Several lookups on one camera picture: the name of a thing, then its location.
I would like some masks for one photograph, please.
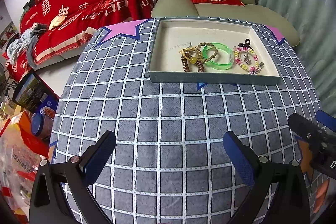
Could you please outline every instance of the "blue lid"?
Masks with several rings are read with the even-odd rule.
[[[31,132],[35,136],[39,136],[42,132],[43,124],[44,124],[43,116],[38,113],[35,114],[31,120]]]

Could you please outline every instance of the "yellow bead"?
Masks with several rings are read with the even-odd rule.
[[[190,58],[190,63],[195,64],[196,62],[197,62],[197,58],[196,57]]]

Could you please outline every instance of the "pink and yellow beaded bracelet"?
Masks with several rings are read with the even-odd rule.
[[[241,61],[239,54],[245,52],[246,55],[244,55],[244,62],[245,64]],[[248,54],[251,54],[254,58],[254,62],[255,65],[252,67],[248,67],[247,65],[251,64],[251,60],[248,56]],[[236,63],[245,71],[247,71],[249,74],[254,75],[254,74],[258,74],[258,72],[260,72],[261,67],[263,65],[263,63],[261,63],[259,65],[259,61],[258,61],[258,57],[256,55],[256,53],[254,52],[254,50],[250,47],[234,47],[234,57],[235,57],[235,61]]]

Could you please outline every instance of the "green armchair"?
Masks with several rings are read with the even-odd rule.
[[[193,4],[191,0],[159,0],[152,11],[152,17],[205,16],[246,20],[277,28],[292,47],[299,44],[299,33],[287,19],[266,7],[256,5],[255,0],[241,2],[245,6]]]

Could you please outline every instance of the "table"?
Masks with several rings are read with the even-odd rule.
[[[116,149],[90,187],[113,223],[226,223],[249,191],[223,149],[228,130],[272,161],[301,158],[287,120],[297,112],[316,123],[315,89],[286,41],[243,22],[264,37],[283,75],[277,86],[152,83],[147,65],[158,19],[138,26],[139,40],[123,34],[97,46],[108,33],[101,28],[86,46],[60,98],[51,142],[58,140],[55,162],[64,162],[105,130],[115,132]],[[325,179],[315,172],[307,183],[311,206]],[[270,187],[256,223],[275,189]]]

